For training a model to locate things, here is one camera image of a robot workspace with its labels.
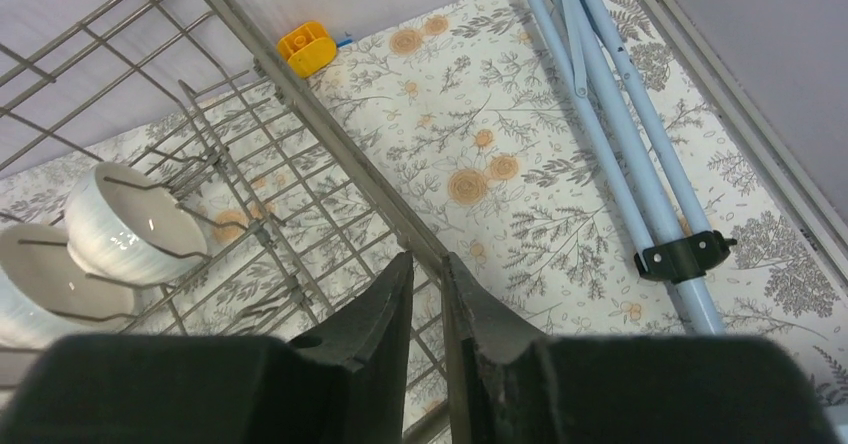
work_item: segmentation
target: white wall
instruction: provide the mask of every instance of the white wall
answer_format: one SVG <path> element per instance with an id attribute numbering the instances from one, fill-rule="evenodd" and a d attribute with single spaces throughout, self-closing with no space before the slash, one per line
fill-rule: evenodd
<path id="1" fill-rule="evenodd" d="M 0 42 L 15 52 L 28 56 L 59 33 L 92 12 L 105 0 L 0 0 Z M 238 0 L 266 35 L 276 41 L 305 20 L 324 23 L 331 34 L 342 40 L 346 35 L 362 37 L 406 19 L 456 0 Z M 99 32 L 107 29 L 132 6 L 143 0 L 129 0 L 104 16 L 91 27 Z M 202 12 L 199 0 L 168 0 L 165 7 L 175 10 L 185 24 Z M 161 16 L 150 13 L 115 38 L 113 44 L 130 57 L 141 58 L 175 32 Z M 196 32 L 222 60 L 228 70 L 249 66 L 250 56 L 227 36 L 223 26 L 204 24 Z M 43 66 L 48 71 L 62 59 L 82 48 L 90 39 L 80 35 L 72 43 L 58 49 Z M 12 69 L 14 62 L 0 55 L 0 76 Z M 44 127 L 53 125 L 74 107 L 126 70 L 125 64 L 100 50 L 81 62 L 38 95 L 16 109 L 27 119 Z M 151 62 L 145 69 L 155 79 L 166 82 L 169 91 L 179 93 L 176 79 L 189 81 L 202 88 L 219 79 L 214 67 L 199 58 L 187 45 L 180 45 Z M 0 88 L 0 105 L 28 88 L 36 77 L 25 73 Z M 169 101 L 139 76 L 134 76 L 110 93 L 101 103 L 81 114 L 63 128 L 63 135 L 88 145 L 114 136 L 176 110 Z M 0 118 L 0 162 L 35 136 L 33 131 L 11 120 Z M 12 166 L 0 171 L 0 177 L 67 152 L 61 144 L 50 141 L 39 145 Z"/>
<path id="2" fill-rule="evenodd" d="M 848 220 L 848 0 L 675 0 Z"/>

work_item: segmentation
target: yellow object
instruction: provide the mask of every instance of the yellow object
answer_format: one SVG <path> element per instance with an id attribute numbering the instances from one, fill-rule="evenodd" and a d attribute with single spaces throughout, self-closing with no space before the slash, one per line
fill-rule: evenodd
<path id="1" fill-rule="evenodd" d="M 324 26 L 310 21 L 280 39 L 277 51 L 298 76 L 309 77 L 336 57 L 337 48 Z"/>

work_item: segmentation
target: ceramic bowl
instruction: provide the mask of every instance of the ceramic bowl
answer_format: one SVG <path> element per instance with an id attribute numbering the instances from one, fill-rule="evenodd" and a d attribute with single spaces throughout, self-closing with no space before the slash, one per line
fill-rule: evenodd
<path id="1" fill-rule="evenodd" d="M 113 331 L 116 318 L 91 322 L 59 317 L 54 310 L 104 318 L 137 312 L 136 293 L 127 287 L 86 278 L 65 246 L 21 244 L 21 240 L 66 243 L 62 229 L 19 224 L 0 233 L 0 344 L 42 348 L 81 332 Z"/>
<path id="2" fill-rule="evenodd" d="M 133 284 L 166 282 L 183 275 L 205 254 L 206 239 L 194 219 L 165 189 L 136 189 L 155 182 L 121 164 L 101 162 L 76 183 L 65 203 L 68 251 L 97 275 Z"/>

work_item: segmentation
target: flower pattern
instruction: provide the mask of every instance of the flower pattern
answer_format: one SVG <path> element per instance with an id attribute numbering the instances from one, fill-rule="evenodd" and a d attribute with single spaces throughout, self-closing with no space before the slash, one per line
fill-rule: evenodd
<path id="1" fill-rule="evenodd" d="M 731 258 L 707 276 L 728 329 L 776 340 L 791 350 L 823 404 L 848 402 L 848 338 L 841 332 L 848 300 L 841 283 L 819 267 L 815 250 L 782 215 L 639 3 L 605 1 L 709 221 L 739 239 Z M 308 83 L 423 222 L 496 298 L 533 325 L 576 335 L 684 331 L 688 323 L 665 286 L 639 279 L 609 186 L 525 0 L 463 0 L 360 39 Z M 259 102 L 274 91 L 273 85 L 261 86 L 250 99 Z M 235 101 L 210 121 L 238 113 Z M 276 103 L 268 106 L 257 112 L 279 112 Z M 168 116 L 92 149 L 104 159 L 124 161 L 181 120 Z M 295 129 L 293 122 L 286 121 L 278 135 Z M 226 132 L 234 135 L 249 125 L 234 119 Z M 185 139 L 188 131 L 175 136 Z M 357 249 L 387 235 L 389 227 L 379 218 L 353 220 L 371 204 L 345 185 L 349 178 L 328 166 L 331 156 L 312 148 L 315 142 L 308 132 L 294 134 L 281 143 L 289 156 L 297 156 L 285 167 L 273 167 L 282 163 L 262 154 L 245 170 L 263 175 L 250 181 L 260 199 L 287 189 L 285 198 L 266 208 L 285 220 L 280 230 L 294 251 L 304 254 L 306 270 L 331 276 L 319 287 L 340 306 L 371 276 L 356 259 L 345 264 L 349 250 L 341 239 L 322 240 L 334 232 L 325 212 L 342 225 L 352 223 L 344 236 Z M 236 159 L 252 150 L 236 147 L 231 150 Z M 0 181 L 0 210 L 33 222 L 55 219 L 69 186 L 90 165 L 88 158 L 71 154 Z M 176 170 L 163 166 L 161 175 Z M 304 180 L 323 209 L 307 206 L 312 196 L 303 190 Z M 215 216 L 215 222 L 247 226 L 260 214 L 255 204 L 245 214 L 215 186 L 201 190 L 186 203 L 200 215 Z M 688 228 L 682 217 L 681 224 Z M 0 219 L 0 226 L 8 225 Z M 223 247 L 243 230 L 208 226 L 206 232 L 210 246 Z M 258 246 L 245 239 L 244 248 L 220 265 L 238 269 Z M 376 270 L 397 250 L 383 244 L 369 249 L 363 261 Z M 221 283 L 226 275 L 217 267 L 210 270 L 202 285 L 221 290 L 188 323 L 192 329 L 222 331 L 227 316 L 231 320 L 244 306 L 264 302 L 279 282 L 274 263 L 264 258 Z M 444 355 L 438 289 L 433 284 L 422 289 L 414 298 L 413 322 L 431 354 L 411 343 L 406 426 L 446 396 L 433 361 Z M 175 305 L 190 309 L 195 305 L 190 297 L 174 299 Z M 328 313 L 321 303 L 307 305 L 320 318 Z M 311 325 L 305 315 L 294 322 L 286 332 Z"/>

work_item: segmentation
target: dish rack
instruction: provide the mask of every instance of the dish rack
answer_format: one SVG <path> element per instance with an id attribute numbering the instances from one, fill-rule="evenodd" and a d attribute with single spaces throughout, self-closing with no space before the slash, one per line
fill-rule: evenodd
<path id="1" fill-rule="evenodd" d="M 0 119 L 35 131 L 35 137 L 30 142 L 0 163 L 0 172 L 19 162 L 22 156 L 45 141 L 61 143 L 71 151 L 77 162 L 87 161 L 89 167 L 102 161 L 96 146 L 86 147 L 75 143 L 63 137 L 61 129 L 74 122 L 84 111 L 90 112 L 97 106 L 105 105 L 104 96 L 115 92 L 128 79 L 143 79 L 178 109 L 177 118 L 171 119 L 173 122 L 164 128 L 164 135 L 137 155 L 129 156 L 124 163 L 151 176 L 158 183 L 154 187 L 165 187 L 171 191 L 178 199 L 180 208 L 192 214 L 201 227 L 207 228 L 212 234 L 229 234 L 231 237 L 222 247 L 210 249 L 200 265 L 174 282 L 137 286 L 98 277 L 137 291 L 158 292 L 157 297 L 149 299 L 137 314 L 96 318 L 81 315 L 65 317 L 82 321 L 125 319 L 126 325 L 119 332 L 187 335 L 194 332 L 188 325 L 193 313 L 205 302 L 214 299 L 216 293 L 232 289 L 235 282 L 248 279 L 245 273 L 249 265 L 262 260 L 271 271 L 269 276 L 265 276 L 266 283 L 257 292 L 257 297 L 235 314 L 226 316 L 226 322 L 216 323 L 211 332 L 279 335 L 280 327 L 295 314 L 307 316 L 306 327 L 314 326 L 367 287 L 381 268 L 379 261 L 368 262 L 363 255 L 377 244 L 388 246 L 387 249 L 409 249 L 414 252 L 418 263 L 417 275 L 420 277 L 416 280 L 416 292 L 431 285 L 439 287 L 437 270 L 440 268 L 440 256 L 446 254 L 446 249 L 315 98 L 307 82 L 297 77 L 285 64 L 273 44 L 256 29 L 242 8 L 234 0 L 202 0 L 205 5 L 203 12 L 185 24 L 183 19 L 168 9 L 174 1 L 181 2 L 109 0 L 52 42 L 29 55 L 23 55 L 20 50 L 15 52 L 0 43 L 0 53 L 16 63 L 10 71 L 0 75 L 0 90 L 4 90 L 4 87 L 8 90 L 10 83 L 24 77 L 29 83 L 22 92 L 15 92 L 11 100 L 3 103 Z M 101 30 L 104 27 L 104 16 L 109 15 L 108 20 L 114 22 L 116 13 L 123 17 L 117 24 Z M 153 18 L 157 26 L 165 26 L 173 31 L 172 37 L 159 43 L 141 58 L 121 51 L 114 45 L 116 37 L 121 36 L 132 24 L 140 19 L 149 22 Z M 238 41 L 241 51 L 246 53 L 245 60 L 250 62 L 252 58 L 252 68 L 231 71 L 205 47 L 199 34 L 211 21 L 226 26 Z M 57 59 L 61 56 L 57 49 L 82 38 L 87 39 L 88 44 L 69 58 Z M 154 77 L 155 73 L 149 71 L 150 63 L 169 52 L 177 43 L 188 46 L 194 57 L 212 66 L 219 77 L 214 82 L 196 82 L 191 69 L 184 73 L 177 69 L 180 78 L 176 82 L 163 82 Z M 94 52 L 109 53 L 126 66 L 126 71 L 102 89 L 80 99 L 75 108 L 55 123 L 33 122 L 19 111 L 20 106 L 35 96 L 43 96 L 63 75 Z M 240 110 L 220 112 L 224 103 L 232 101 L 239 103 Z M 260 138 L 264 144 L 255 144 Z M 286 148 L 286 143 L 294 141 L 301 144 L 296 152 Z M 245 147 L 251 150 L 234 151 Z M 266 159 L 264 162 L 267 165 L 264 168 L 251 167 L 248 171 L 246 163 L 260 154 L 271 155 L 273 159 Z M 260 195 L 256 183 L 272 178 L 282 168 L 289 170 L 293 182 L 286 183 L 272 195 Z M 326 180 L 316 182 L 330 169 L 340 170 L 345 178 L 336 178 L 331 183 Z M 229 197 L 238 204 L 239 215 L 244 218 L 212 219 L 198 207 L 196 196 L 202 194 L 203 186 L 209 183 L 225 186 Z M 273 202 L 291 202 L 289 195 L 294 192 L 298 193 L 295 199 L 297 209 L 289 206 L 292 209 L 287 208 L 287 212 L 281 212 L 279 208 L 269 205 Z M 350 197 L 352 194 L 361 200 L 357 213 L 340 217 L 333 209 L 339 201 L 338 196 Z M 47 211 L 56 214 L 55 206 Z M 9 225 L 12 222 L 32 221 L 34 216 L 43 217 L 50 212 L 22 216 L 7 209 L 0 214 L 0 223 Z M 290 223 L 296 222 L 305 213 L 323 220 L 319 239 L 306 247 L 293 237 L 289 229 Z M 365 219 L 369 222 L 381 221 L 385 232 L 369 235 L 368 239 L 361 236 L 354 238 L 351 229 Z M 50 219 L 49 223 L 61 226 L 61 215 Z M 307 262 L 306 255 L 324 245 L 342 249 L 345 257 L 319 272 Z M 245 265 L 223 276 L 215 286 L 205 285 L 210 269 L 226 262 L 234 253 L 244 252 L 246 248 L 255 250 L 255 255 Z M 330 281 L 338 280 L 336 271 L 348 263 L 357 263 L 362 273 L 357 279 L 350 278 L 356 281 L 355 285 L 347 286 L 342 293 L 330 295 L 327 291 Z M 181 296 L 197 289 L 202 289 L 203 294 L 195 293 L 190 305 L 179 305 Z M 163 316 L 167 321 L 165 324 L 160 323 L 154 327 L 149 325 L 151 321 L 161 320 Z M 429 363 L 428 369 L 411 379 L 410 386 L 416 384 L 422 376 L 445 375 L 444 358 L 436 356 L 422 338 L 423 332 L 438 325 L 441 325 L 441 314 L 438 311 L 427 322 L 417 325 L 413 323 L 410 338 L 418 344 Z M 14 389 L 15 379 L 20 377 L 13 376 L 14 368 L 25 368 L 37 352 L 37 349 L 0 349 L 0 368 L 13 369 L 0 372 L 0 390 L 11 392 Z M 429 411 L 422 421 L 426 420 L 429 425 L 435 426 L 435 431 L 425 434 L 432 436 L 447 425 L 446 410 L 442 403 Z M 408 427 L 411 431 L 420 425 L 421 421 Z"/>

